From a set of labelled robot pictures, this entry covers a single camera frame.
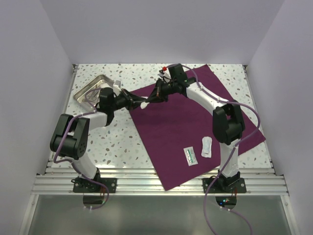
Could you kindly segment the white gauze pad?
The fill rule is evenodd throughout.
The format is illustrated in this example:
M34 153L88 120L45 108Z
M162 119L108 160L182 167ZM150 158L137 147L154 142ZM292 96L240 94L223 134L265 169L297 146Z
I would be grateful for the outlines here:
M149 102L142 102L142 103L140 104L140 108L141 108L141 109L145 109L149 104L150 104Z

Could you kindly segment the silver hemostat forceps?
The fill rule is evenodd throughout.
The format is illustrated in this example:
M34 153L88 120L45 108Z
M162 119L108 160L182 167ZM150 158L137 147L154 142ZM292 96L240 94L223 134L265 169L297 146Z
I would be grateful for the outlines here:
M88 94L84 94L82 101L83 102L89 101L92 103L96 103L98 101L98 93L99 93L99 91L93 91L93 92L90 92Z

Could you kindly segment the stainless steel tray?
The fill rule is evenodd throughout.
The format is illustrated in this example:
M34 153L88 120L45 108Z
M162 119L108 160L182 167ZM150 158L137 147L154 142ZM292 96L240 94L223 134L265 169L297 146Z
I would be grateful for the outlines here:
M96 103L92 102L83 102L83 95L88 94L93 91L99 91L100 88L105 88L105 87L113 87L114 81L104 74L100 74L93 78L90 82L88 82L86 85L84 85L81 89L79 89L74 95L73 99L86 111L92 111L92 106L94 106Z

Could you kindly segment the green white packet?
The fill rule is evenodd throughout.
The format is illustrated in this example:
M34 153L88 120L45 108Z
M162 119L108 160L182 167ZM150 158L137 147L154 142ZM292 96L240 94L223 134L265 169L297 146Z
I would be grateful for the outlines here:
M183 149L185 157L189 166L197 165L198 161L194 152L193 147L187 147Z

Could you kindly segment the white blue sterile pouch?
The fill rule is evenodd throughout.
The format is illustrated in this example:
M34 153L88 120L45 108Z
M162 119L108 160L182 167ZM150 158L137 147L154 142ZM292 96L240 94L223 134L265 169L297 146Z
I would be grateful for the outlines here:
M212 138L203 137L201 156L205 158L211 158L212 156Z

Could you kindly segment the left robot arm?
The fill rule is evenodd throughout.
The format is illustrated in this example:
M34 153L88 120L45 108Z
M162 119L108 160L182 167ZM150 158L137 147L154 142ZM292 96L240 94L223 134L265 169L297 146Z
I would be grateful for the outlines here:
M79 174L74 183L90 192L104 190L99 169L91 162L86 153L89 131L111 124L114 112L123 108L135 109L145 102L126 89L117 92L111 87L98 88L99 102L92 106L92 111L76 116L62 114L59 117L50 141L50 150L54 152L53 162L69 162Z

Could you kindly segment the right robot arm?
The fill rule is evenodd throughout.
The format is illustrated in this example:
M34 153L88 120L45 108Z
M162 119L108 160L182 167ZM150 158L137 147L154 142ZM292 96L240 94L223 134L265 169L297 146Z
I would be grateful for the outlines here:
M213 118L212 131L220 144L221 165L217 176L211 180L208 189L229 192L239 182L238 167L239 141L245 130L245 123L240 105L214 94L199 82L196 74L188 78L187 66L173 64L159 71L152 93L140 104L141 109L151 103L168 101L170 94L181 94L195 101L207 110Z

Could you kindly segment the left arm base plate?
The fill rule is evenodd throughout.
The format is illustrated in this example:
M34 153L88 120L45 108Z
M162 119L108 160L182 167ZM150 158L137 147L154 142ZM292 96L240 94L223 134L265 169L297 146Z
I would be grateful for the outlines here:
M100 193L102 186L90 182L87 179L76 177L72 179L74 193ZM99 183L108 188L109 193L116 192L117 179L116 178L100 178Z

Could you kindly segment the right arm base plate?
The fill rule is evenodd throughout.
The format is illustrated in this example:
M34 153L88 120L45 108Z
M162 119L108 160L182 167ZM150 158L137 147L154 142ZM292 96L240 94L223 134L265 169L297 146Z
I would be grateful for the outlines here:
M202 187L204 193L206 193L207 188L213 182L214 179L215 176L211 176L210 178L202 178ZM222 179L217 179L208 190L208 193L219 193L219 194L246 193L246 192L247 189L244 178L240 178L238 181L230 185L227 185L226 183L222 182Z

